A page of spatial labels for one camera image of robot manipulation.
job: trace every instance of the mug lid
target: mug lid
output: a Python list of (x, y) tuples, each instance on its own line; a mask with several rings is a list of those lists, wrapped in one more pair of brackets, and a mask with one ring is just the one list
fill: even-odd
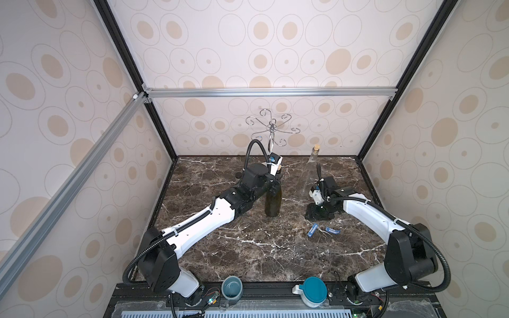
[(308, 277), (302, 285), (304, 296), (316, 304), (322, 303), (327, 298), (327, 287), (318, 277)]

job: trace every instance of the metal hook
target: metal hook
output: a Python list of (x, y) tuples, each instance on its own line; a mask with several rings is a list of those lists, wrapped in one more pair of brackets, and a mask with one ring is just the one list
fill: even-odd
[(254, 133), (252, 133), (252, 134), (251, 134), (251, 139), (255, 139), (255, 138), (256, 138), (256, 139), (258, 139), (258, 138), (260, 138), (260, 139), (258, 139), (258, 140), (263, 140), (263, 136), (261, 136), (261, 135), (258, 135), (258, 136), (255, 136), (255, 137), (253, 137), (253, 136), (254, 136), (254, 135), (256, 135), (256, 134), (261, 134), (261, 133), (266, 132), (266, 131), (267, 131), (267, 130), (264, 130), (264, 131), (258, 131), (258, 132), (254, 132)]
[(264, 108), (264, 109), (260, 110), (260, 115), (262, 115), (263, 117), (265, 117), (265, 115), (267, 114), (267, 112), (269, 112), (269, 114), (270, 114), (270, 119), (272, 119), (272, 112), (271, 112), (271, 111), (270, 111), (270, 109), (268, 109), (268, 108)]
[(298, 128), (291, 128), (290, 130), (292, 130), (293, 132), (290, 132), (290, 131), (282, 131), (282, 130), (278, 130), (279, 132), (284, 132), (285, 134), (298, 134), (300, 132), (300, 129)]
[(260, 124), (262, 124), (262, 125), (266, 126), (266, 124), (262, 123), (262, 122), (261, 122), (261, 121), (260, 121), (257, 117), (255, 117), (255, 116), (249, 116), (248, 118), (246, 118), (246, 124), (248, 124), (248, 125), (250, 125), (250, 126), (254, 125), (254, 124), (255, 124), (255, 122), (253, 121), (253, 118), (254, 118), (254, 119), (256, 119), (257, 121), (259, 121), (259, 122), (260, 122)]
[(286, 124), (288, 121), (290, 121), (290, 119), (292, 119), (292, 115), (290, 115), (290, 114), (283, 114), (283, 115), (281, 116), (281, 119), (282, 119), (282, 120), (287, 119), (287, 120), (285, 120), (284, 122), (282, 122), (282, 123), (281, 123), (281, 124), (279, 124), (278, 126), (282, 126), (282, 125)]
[(283, 138), (281, 138), (281, 139), (279, 140), (279, 142), (277, 142), (277, 143), (276, 143), (276, 145), (278, 145), (278, 146), (280, 146), (280, 147), (284, 147), (284, 146), (286, 146), (286, 145), (287, 145), (287, 142), (286, 142), (286, 140), (284, 140)]

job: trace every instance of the gray ceramic mug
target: gray ceramic mug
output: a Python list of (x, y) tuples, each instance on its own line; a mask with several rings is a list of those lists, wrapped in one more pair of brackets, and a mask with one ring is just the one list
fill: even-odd
[(221, 293), (224, 298), (228, 300), (228, 303), (237, 303), (244, 293), (240, 278), (237, 276), (228, 276), (221, 284)]

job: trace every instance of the black cable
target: black cable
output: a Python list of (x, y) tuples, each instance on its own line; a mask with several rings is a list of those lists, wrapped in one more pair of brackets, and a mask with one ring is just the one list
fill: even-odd
[[(358, 197), (351, 197), (351, 196), (348, 196), (348, 197), (335, 197), (335, 198), (328, 198), (327, 199), (327, 201), (329, 201), (329, 202), (330, 201), (347, 201), (347, 200), (365, 202), (369, 206), (371, 206), (371, 207), (377, 209), (378, 211), (380, 211), (383, 215), (388, 217), (391, 221), (396, 220), (395, 216), (393, 216), (392, 214), (390, 214), (389, 212), (384, 210), (381, 206), (379, 206), (379, 205), (377, 205), (377, 204), (375, 204), (375, 203), (373, 203), (372, 201), (369, 201), (369, 200), (366, 201), (365, 199), (358, 198)], [(436, 286), (436, 287), (424, 286), (424, 285), (421, 285), (421, 284), (418, 284), (418, 283), (413, 283), (413, 282), (409, 283), (409, 285), (415, 286), (415, 287), (419, 287), (419, 288), (421, 288), (421, 289), (423, 289), (425, 291), (432, 292), (432, 293), (438, 293), (438, 292), (444, 291), (449, 286), (449, 284), (450, 284), (451, 273), (450, 273), (449, 264), (447, 263), (447, 260), (445, 259), (445, 257), (442, 254), (442, 252), (438, 249), (438, 247), (435, 244), (433, 244), (433, 242), (430, 239), (425, 237), (416, 228), (414, 228), (414, 227), (412, 227), (412, 226), (410, 226), (410, 225), (408, 225), (406, 223), (401, 222), (399, 219), (396, 220), (395, 223), (397, 225), (401, 226), (401, 227), (404, 227), (408, 231), (410, 231), (413, 234), (417, 235), (421, 240), (423, 240), (433, 250), (435, 255), (437, 255), (437, 258), (439, 259), (440, 263), (442, 264), (442, 268), (444, 270), (444, 278), (443, 278), (442, 282), (438, 286)]]
[[(169, 294), (169, 303), (172, 306), (173, 318), (177, 318), (177, 313), (175, 312), (175, 305), (173, 304), (173, 293)], [(209, 307), (210, 307), (210, 305), (206, 304), (199, 312), (190, 314), (190, 315), (186, 315), (186, 316), (182, 316), (180, 318), (203, 318), (203, 317), (205, 317), (205, 310), (207, 310)]]
[[(184, 224), (183, 226), (181, 226), (180, 228), (178, 228), (178, 232), (182, 232), (183, 230), (195, 225), (196, 223), (200, 222), (201, 220), (203, 220), (207, 215), (209, 215), (212, 211), (212, 209), (214, 209), (214, 206), (216, 204), (216, 197), (213, 198), (212, 200), (212, 204), (210, 204), (210, 207), (209, 207), (209, 210), (208, 211), (205, 211), (204, 214), (198, 216), (196, 219), (194, 220), (191, 220), (189, 221), (188, 223)], [(136, 266), (136, 264), (138, 264), (139, 260), (142, 259), (145, 255), (147, 255), (151, 250), (153, 250), (157, 245), (159, 245), (159, 243), (171, 238), (175, 236), (175, 232), (170, 232), (170, 233), (167, 233), (166, 235), (164, 235), (163, 237), (161, 237), (159, 240), (155, 241), (154, 243), (150, 244), (149, 247), (147, 247), (145, 250), (143, 250), (143, 252), (141, 252), (140, 254), (138, 254), (135, 258), (133, 258), (133, 260), (129, 263), (129, 265), (127, 265), (126, 269), (124, 270), (124, 273), (122, 274), (122, 282), (128, 286), (136, 286), (136, 285), (145, 285), (147, 284), (146, 281), (142, 280), (142, 281), (135, 281), (135, 280), (131, 280), (129, 278), (129, 276), (131, 275), (131, 271), (134, 269), (134, 266)]]
[(258, 139), (253, 139), (251, 140), (251, 142), (249, 143), (249, 145), (247, 146), (247, 150), (246, 150), (246, 160), (244, 161), (244, 170), (247, 169), (247, 163), (249, 161), (249, 154), (251, 153), (251, 148), (253, 147), (253, 145), (257, 143), (259, 146), (260, 146), (260, 149), (262, 150), (262, 153), (263, 153), (263, 156), (265, 158), (265, 161), (270, 163), (269, 161), (269, 156), (267, 156), (267, 152), (265, 151), (265, 148), (263, 147), (262, 143), (258, 140)]
[(387, 307), (389, 306), (389, 291), (385, 292), (385, 301), (383, 303), (382, 309), (378, 312), (378, 315), (373, 315), (373, 318), (380, 318), (385, 314), (385, 311), (387, 310)]
[(325, 197), (325, 181), (322, 181), (322, 166), (317, 162), (317, 175), (318, 175), (318, 189), (322, 194), (322, 199), (326, 200)]

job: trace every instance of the blue tag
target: blue tag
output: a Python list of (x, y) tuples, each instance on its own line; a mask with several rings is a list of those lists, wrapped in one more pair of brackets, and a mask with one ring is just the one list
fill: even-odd
[(326, 227), (326, 228), (325, 228), (325, 231), (326, 231), (326, 232), (329, 232), (329, 233), (332, 233), (332, 234), (339, 234), (339, 233), (341, 233), (341, 230), (340, 230), (340, 229), (331, 229), (331, 228), (329, 228), (329, 227)]
[(312, 237), (315, 231), (318, 229), (318, 224), (313, 224), (309, 232), (307, 232), (307, 236)]

